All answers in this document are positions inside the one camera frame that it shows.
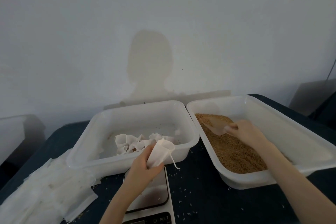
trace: dark blue table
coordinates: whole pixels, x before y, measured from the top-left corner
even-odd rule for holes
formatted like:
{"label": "dark blue table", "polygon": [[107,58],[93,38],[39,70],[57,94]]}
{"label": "dark blue table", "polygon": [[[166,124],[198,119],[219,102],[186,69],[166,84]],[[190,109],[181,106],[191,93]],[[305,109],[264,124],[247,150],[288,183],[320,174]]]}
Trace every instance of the dark blue table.
{"label": "dark blue table", "polygon": [[[257,94],[251,96],[336,145],[335,131],[264,96]],[[0,204],[22,184],[23,179],[31,172],[42,166],[49,158],[57,158],[72,148],[87,124],[88,121],[85,121],[57,129],[0,191]],[[229,189],[213,166],[202,140],[191,148],[184,161],[178,163],[180,171],[176,170],[172,164],[166,167],[176,223],[298,222],[278,185],[246,190]],[[76,224],[99,223],[109,200],[122,184],[123,176],[123,174],[112,175],[101,180],[102,183],[94,188],[94,192],[99,196],[98,199],[84,211],[80,218],[75,220]],[[309,180],[336,203],[334,185],[336,168],[317,171],[309,176]]]}

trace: drawstring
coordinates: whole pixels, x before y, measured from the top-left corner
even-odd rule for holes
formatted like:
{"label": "drawstring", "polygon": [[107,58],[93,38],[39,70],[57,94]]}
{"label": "drawstring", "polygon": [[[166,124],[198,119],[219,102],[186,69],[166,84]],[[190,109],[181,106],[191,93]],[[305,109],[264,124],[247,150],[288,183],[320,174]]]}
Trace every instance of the drawstring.
{"label": "drawstring", "polygon": [[176,166],[175,161],[174,161],[173,157],[171,156],[171,152],[170,152],[170,151],[169,151],[169,154],[170,154],[170,158],[171,158],[171,160],[172,160],[173,163],[174,163],[174,166],[175,166],[177,169],[180,169],[179,167]]}

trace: scoop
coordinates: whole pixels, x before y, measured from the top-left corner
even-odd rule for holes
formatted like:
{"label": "scoop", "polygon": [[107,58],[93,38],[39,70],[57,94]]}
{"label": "scoop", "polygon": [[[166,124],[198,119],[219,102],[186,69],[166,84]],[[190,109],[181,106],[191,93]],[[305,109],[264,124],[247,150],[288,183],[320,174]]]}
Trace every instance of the scoop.
{"label": "scoop", "polygon": [[204,124],[204,126],[206,126],[208,129],[210,129],[210,131],[212,133],[214,133],[215,135],[221,136],[221,135],[224,135],[226,133],[224,127],[228,126],[229,123],[227,123],[227,122],[225,122],[223,120],[217,119],[215,117],[204,117],[203,119],[207,119],[208,121],[211,122],[212,127],[209,126],[208,124],[205,124],[202,121],[202,123]]}

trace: white box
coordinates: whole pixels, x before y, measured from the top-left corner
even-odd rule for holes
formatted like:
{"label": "white box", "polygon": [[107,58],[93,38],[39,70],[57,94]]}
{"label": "white box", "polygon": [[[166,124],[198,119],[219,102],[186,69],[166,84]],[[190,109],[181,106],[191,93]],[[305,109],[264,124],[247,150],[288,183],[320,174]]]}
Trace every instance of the white box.
{"label": "white box", "polygon": [[226,169],[195,117],[196,113],[224,115],[233,121],[250,120],[305,176],[317,170],[336,167],[336,147],[333,144],[252,96],[196,100],[187,104],[187,110],[212,163],[222,180],[232,188],[247,189],[276,182],[268,170],[237,174]]}
{"label": "white box", "polygon": [[[178,142],[172,153],[175,162],[184,160],[200,137],[186,108],[179,101],[110,109],[92,118],[71,150],[67,164],[74,169],[87,168],[96,177],[124,173],[140,152],[116,156],[114,136],[127,134],[138,137],[143,134],[148,137],[152,133],[175,137]],[[164,163],[172,163],[171,158]]]}

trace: digital scale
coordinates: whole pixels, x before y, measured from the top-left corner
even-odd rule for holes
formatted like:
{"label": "digital scale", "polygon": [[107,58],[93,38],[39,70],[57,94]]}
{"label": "digital scale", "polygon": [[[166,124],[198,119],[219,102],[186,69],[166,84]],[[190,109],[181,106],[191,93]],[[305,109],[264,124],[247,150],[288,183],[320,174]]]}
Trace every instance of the digital scale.
{"label": "digital scale", "polygon": [[166,167],[126,211],[123,224],[175,224]]}

